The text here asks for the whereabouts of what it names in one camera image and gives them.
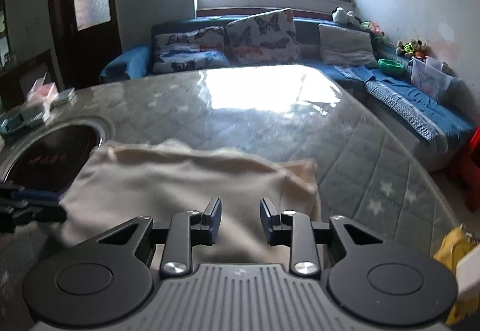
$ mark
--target butterfly pillow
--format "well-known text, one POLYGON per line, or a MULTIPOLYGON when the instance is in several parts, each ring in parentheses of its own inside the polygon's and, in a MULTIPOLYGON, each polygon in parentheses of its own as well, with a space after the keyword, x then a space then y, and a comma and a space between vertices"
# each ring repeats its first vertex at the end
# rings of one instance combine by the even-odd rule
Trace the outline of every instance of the butterfly pillow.
POLYGON ((162 33, 155 36, 155 50, 168 50, 172 45, 190 46, 195 50, 219 50, 225 46, 224 28, 209 26, 186 33, 162 33))
POLYGON ((223 52, 207 50, 193 52, 172 45, 170 50, 155 53, 153 74, 170 74, 179 71, 205 70, 210 68, 229 67, 230 62, 223 52))
POLYGON ((291 9, 233 21, 226 26, 226 33, 239 64, 294 62, 300 58, 291 9))

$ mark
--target black cooktop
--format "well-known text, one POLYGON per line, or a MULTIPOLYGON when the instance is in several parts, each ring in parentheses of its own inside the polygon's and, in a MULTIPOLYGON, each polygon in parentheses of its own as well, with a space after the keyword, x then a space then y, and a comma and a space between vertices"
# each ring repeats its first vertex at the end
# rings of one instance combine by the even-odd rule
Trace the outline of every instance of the black cooktop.
POLYGON ((98 131, 89 125, 57 129, 30 145, 15 161, 5 180, 27 189, 62 193, 99 142, 98 131))

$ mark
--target butterfly print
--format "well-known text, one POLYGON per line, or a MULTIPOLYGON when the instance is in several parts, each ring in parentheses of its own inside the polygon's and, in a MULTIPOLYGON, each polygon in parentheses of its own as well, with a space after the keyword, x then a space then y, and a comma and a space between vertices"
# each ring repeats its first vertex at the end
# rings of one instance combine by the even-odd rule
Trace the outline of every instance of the butterfly print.
POLYGON ((288 23, 293 22, 293 11, 292 10, 284 10, 283 13, 286 15, 286 20, 288 23))
POLYGON ((299 42, 297 41, 297 33, 291 31, 291 30, 287 30, 286 31, 286 34, 288 34, 290 36, 290 38, 292 39, 293 43, 294 44, 298 44, 299 42))
POLYGON ((270 29, 272 29, 274 32, 280 31, 280 25, 278 24, 278 14, 273 15, 269 22, 264 21, 260 17, 254 17, 253 19, 258 25, 261 35, 264 35, 267 30, 270 29))
POLYGON ((169 40, 166 42, 167 45, 176 43, 189 44, 187 35, 170 35, 169 40))
POLYGON ((157 55, 157 56, 173 57, 173 56, 179 55, 181 53, 191 53, 191 50, 169 50, 167 53, 163 53, 163 54, 157 55))
POLYGON ((215 53, 215 52, 206 53, 205 54, 205 67, 204 68, 210 68, 210 66, 212 65, 212 62, 216 58, 218 58, 218 53, 215 53))
POLYGON ((244 57, 247 57, 247 55, 250 55, 250 56, 263 55, 263 52, 260 50, 260 47, 255 47, 255 46, 238 48, 237 50, 235 50, 235 53, 241 59, 243 59, 244 57))
POLYGON ((282 38, 281 40, 275 42, 261 42, 260 47, 268 48, 270 50, 274 50, 277 48, 284 49, 287 47, 287 44, 290 42, 289 38, 282 38))
POLYGON ((218 34, 218 35, 223 37, 223 28, 217 27, 217 26, 211 26, 211 27, 207 27, 205 29, 200 29, 197 32, 197 34, 195 35, 195 39, 202 38, 208 32, 213 32, 213 33, 218 34))
POLYGON ((171 64, 174 71, 193 71, 195 69, 195 60, 189 60, 187 64, 173 62, 171 64))
POLYGON ((229 33, 230 41, 233 47, 240 47, 241 45, 250 45, 251 44, 251 28, 250 26, 246 27, 243 33, 238 36, 235 33, 229 33))
POLYGON ((223 52, 222 44, 218 43, 215 46, 212 45, 200 45, 200 52, 205 52, 207 50, 218 50, 223 52))

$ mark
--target blue blanket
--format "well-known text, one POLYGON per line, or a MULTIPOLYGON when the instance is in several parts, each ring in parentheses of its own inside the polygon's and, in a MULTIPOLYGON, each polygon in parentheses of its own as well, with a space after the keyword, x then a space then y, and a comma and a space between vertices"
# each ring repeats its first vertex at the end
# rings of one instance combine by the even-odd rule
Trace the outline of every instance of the blue blanket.
POLYGON ((385 103, 428 143, 434 154, 464 145, 474 124, 460 113, 440 105, 410 83, 385 75, 379 69, 337 67, 345 77, 362 80, 367 92, 385 103))

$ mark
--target red stool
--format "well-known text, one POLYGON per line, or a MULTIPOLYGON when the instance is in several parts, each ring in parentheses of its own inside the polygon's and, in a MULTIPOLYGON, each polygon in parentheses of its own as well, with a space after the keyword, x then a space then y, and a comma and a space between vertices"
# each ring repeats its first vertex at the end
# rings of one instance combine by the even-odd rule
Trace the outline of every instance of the red stool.
POLYGON ((465 205, 470 212, 480 207, 480 127, 469 145, 455 158, 447 171, 450 181, 460 175, 470 186, 465 205))

